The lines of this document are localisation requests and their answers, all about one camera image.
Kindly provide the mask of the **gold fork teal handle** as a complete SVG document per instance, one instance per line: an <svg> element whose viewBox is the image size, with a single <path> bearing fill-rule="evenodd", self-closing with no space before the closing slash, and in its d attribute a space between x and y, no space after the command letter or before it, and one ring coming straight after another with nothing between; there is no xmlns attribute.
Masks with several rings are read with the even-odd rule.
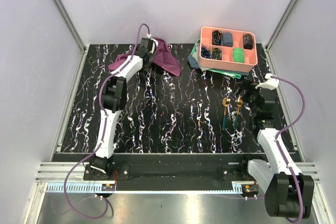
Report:
<svg viewBox="0 0 336 224"><path fill-rule="evenodd" d="M239 114L240 114L240 109L242 108L244 102L242 100L242 97L239 96L238 100L237 100L237 113L235 116L235 120L234 120L234 124L233 124L233 129L237 129L237 124L238 124L238 118L239 118Z"/></svg>

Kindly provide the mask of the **gold spoon teal handle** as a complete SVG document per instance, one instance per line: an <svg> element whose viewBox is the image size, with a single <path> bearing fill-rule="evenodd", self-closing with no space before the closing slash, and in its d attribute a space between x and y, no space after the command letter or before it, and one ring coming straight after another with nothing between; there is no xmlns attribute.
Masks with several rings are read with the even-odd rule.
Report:
<svg viewBox="0 0 336 224"><path fill-rule="evenodd" d="M224 131L226 129L226 120L227 120L227 110L230 106L230 98L223 98L222 105L224 106L224 115L223 115L223 121L222 121L222 130Z"/></svg>

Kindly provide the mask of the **purple cloth napkin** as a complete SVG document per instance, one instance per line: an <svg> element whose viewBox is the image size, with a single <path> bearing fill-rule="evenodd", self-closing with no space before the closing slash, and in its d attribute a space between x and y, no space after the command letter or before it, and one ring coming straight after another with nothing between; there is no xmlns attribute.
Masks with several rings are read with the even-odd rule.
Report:
<svg viewBox="0 0 336 224"><path fill-rule="evenodd" d="M179 77L182 71L181 66L178 60L172 55L168 44L161 38L155 37L154 39L158 41L158 46L156 48L155 57L152 62L170 74ZM131 51L132 49L125 54L117 55L116 60L112 64L108 65L109 71L114 71L119 68L125 62L127 57L131 55Z"/></svg>

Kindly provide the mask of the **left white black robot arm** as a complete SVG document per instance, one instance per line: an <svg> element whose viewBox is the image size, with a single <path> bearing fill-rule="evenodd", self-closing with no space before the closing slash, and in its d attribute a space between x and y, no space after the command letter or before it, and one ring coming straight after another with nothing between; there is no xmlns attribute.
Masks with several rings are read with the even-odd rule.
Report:
<svg viewBox="0 0 336 224"><path fill-rule="evenodd" d="M90 168L103 180L113 175L112 156L118 118L127 102L128 81L145 66L151 64L158 41L148 35L128 55L116 70L111 71L99 91L100 126L98 140L90 158Z"/></svg>

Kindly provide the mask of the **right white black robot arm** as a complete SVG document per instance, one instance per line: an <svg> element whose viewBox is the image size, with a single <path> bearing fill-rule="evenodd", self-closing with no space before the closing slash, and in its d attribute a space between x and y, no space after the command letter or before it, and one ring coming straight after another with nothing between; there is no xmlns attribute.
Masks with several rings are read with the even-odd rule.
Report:
<svg viewBox="0 0 336 224"><path fill-rule="evenodd" d="M274 116L278 85L278 79L260 84L243 80L235 87L234 94L251 110L251 130L267 157L241 164L238 173L244 180L255 179L265 193L269 216L297 223L310 217L314 181L298 168L282 141Z"/></svg>

